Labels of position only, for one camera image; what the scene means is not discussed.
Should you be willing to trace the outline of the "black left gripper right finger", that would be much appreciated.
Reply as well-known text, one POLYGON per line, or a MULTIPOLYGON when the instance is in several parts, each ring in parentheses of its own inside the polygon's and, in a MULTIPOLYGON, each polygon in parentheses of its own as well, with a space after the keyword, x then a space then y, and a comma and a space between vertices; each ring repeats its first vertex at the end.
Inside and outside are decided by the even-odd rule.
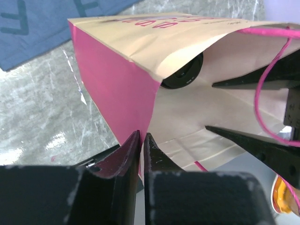
POLYGON ((246 172, 187 172, 148 133, 143 144, 148 225, 273 225, 264 191, 246 172))

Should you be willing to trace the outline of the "black coffee cup lid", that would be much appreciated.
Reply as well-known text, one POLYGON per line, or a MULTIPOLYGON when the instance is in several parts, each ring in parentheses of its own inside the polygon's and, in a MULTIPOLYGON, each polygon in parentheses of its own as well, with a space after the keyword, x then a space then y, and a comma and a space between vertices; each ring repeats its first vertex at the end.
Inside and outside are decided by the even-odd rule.
POLYGON ((179 89, 186 87, 199 75, 203 65, 203 53, 200 53, 185 66, 164 79, 160 86, 165 89, 179 89))

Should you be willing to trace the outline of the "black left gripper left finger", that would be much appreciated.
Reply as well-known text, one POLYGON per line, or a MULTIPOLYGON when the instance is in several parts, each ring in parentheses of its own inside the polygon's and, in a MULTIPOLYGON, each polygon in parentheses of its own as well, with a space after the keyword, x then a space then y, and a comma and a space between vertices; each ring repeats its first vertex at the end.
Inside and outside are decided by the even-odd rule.
POLYGON ((3 225, 131 225, 140 133, 90 166, 0 168, 3 225))

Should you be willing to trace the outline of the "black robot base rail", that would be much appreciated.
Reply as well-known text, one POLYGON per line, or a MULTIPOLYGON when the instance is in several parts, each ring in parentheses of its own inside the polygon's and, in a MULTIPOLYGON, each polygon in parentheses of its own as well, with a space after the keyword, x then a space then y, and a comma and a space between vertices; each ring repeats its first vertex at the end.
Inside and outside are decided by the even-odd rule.
MULTIPOLYGON (((115 145, 110 149, 107 149, 99 154, 96 154, 76 165, 74 167, 80 168, 92 168, 94 165, 99 163, 102 159, 106 158, 107 156, 111 155, 115 152, 120 146, 115 145)), ((88 192, 91 191, 92 193, 98 192, 113 192, 114 190, 114 180, 96 180, 96 177, 93 177, 90 174, 85 174, 86 176, 82 177, 82 180, 76 185, 76 190, 78 193, 88 192)))

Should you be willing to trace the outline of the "kraft paper takeout bag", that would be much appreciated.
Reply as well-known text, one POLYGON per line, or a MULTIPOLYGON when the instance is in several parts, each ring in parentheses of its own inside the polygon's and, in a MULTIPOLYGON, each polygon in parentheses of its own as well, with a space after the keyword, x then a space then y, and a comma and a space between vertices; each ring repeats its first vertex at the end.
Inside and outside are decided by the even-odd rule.
POLYGON ((200 17, 181 13, 69 19, 82 82, 119 143, 139 130, 185 170, 215 169, 243 149, 206 125, 263 135, 254 90, 213 88, 269 64, 285 37, 248 34, 251 28, 299 30, 297 23, 200 17), (161 82, 203 53, 189 85, 161 82))

